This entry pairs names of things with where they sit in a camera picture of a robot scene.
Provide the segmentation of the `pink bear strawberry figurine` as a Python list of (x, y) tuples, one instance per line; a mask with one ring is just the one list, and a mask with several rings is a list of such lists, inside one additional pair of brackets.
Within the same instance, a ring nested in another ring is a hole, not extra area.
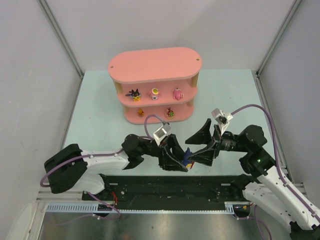
[(164, 116), (168, 119), (168, 120), (171, 120), (175, 117), (175, 112), (170, 108), (170, 107), (167, 107), (165, 109), (165, 112), (164, 112)]

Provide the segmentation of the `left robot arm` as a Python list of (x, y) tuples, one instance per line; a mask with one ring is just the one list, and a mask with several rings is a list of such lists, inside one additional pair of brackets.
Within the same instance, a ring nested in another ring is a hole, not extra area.
[(84, 151), (73, 143), (44, 163), (46, 174), (40, 185), (50, 188), (53, 194), (74, 190), (96, 195), (107, 189), (106, 175), (136, 168), (144, 161), (144, 155), (157, 158), (165, 171), (187, 172), (191, 151), (181, 148), (175, 134), (160, 142), (129, 134), (116, 152)]

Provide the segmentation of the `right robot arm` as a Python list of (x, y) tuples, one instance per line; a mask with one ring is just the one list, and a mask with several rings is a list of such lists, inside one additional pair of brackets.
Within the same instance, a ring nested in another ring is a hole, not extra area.
[(221, 132), (219, 125), (210, 131), (211, 119), (189, 137), (185, 143), (205, 145), (190, 155), (191, 161), (211, 166), (220, 151), (243, 152), (239, 162), (244, 174), (233, 182), (243, 197), (255, 203), (276, 219), (293, 240), (318, 240), (320, 238), (320, 209), (311, 203), (288, 180), (276, 161), (263, 148), (267, 143), (263, 129), (247, 126), (240, 134)]

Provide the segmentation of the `yellow mouse dragon-costume figurine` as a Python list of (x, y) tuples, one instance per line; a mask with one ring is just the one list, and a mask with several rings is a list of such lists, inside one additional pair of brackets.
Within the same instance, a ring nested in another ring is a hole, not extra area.
[(136, 90), (130, 90), (125, 96), (131, 97), (134, 102), (138, 102), (141, 100), (141, 93), (139, 92), (138, 88)]

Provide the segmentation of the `yellow mouse navy-hood figurine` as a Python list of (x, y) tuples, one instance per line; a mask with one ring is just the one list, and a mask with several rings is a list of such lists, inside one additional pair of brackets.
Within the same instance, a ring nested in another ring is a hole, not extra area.
[(192, 152), (190, 148), (188, 147), (184, 153), (183, 161), (182, 164), (187, 168), (187, 169), (192, 169), (193, 165), (195, 164), (194, 161), (191, 161), (189, 157), (192, 155)]

